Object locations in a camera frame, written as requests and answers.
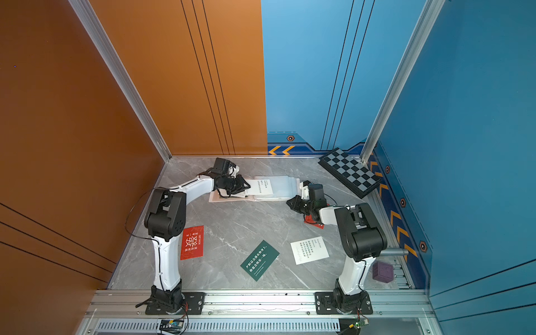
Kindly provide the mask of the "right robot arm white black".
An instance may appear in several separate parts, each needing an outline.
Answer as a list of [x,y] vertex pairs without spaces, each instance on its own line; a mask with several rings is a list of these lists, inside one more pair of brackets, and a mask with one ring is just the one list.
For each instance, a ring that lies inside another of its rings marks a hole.
[[305,223],[338,228],[346,260],[336,279],[331,310],[371,315],[373,309],[364,280],[376,258],[387,248],[387,238],[371,206],[365,202],[329,205],[323,186],[309,181],[301,183],[300,193],[286,204],[303,215]]

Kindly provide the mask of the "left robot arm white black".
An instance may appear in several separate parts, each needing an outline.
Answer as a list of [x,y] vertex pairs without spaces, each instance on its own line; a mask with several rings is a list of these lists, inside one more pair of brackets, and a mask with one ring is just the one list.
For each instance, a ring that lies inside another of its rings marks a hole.
[[169,188],[155,188],[149,198],[144,226],[154,246],[155,277],[151,294],[138,304],[147,315],[187,312],[180,276],[180,235],[186,226],[186,207],[213,191],[236,195],[251,188],[233,162],[217,158],[214,166],[193,180]]

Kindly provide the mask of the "dark green card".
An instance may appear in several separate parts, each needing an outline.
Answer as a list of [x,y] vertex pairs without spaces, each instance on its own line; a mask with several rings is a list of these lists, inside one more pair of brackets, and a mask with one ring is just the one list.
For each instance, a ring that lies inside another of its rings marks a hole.
[[279,255],[280,253],[271,244],[262,240],[240,267],[254,281],[259,281]]

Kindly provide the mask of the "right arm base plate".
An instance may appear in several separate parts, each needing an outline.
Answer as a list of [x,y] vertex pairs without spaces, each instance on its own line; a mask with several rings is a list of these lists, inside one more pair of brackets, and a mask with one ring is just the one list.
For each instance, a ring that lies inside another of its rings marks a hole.
[[355,295],[343,295],[339,292],[314,293],[316,313],[318,315],[372,315],[372,302],[367,291]]

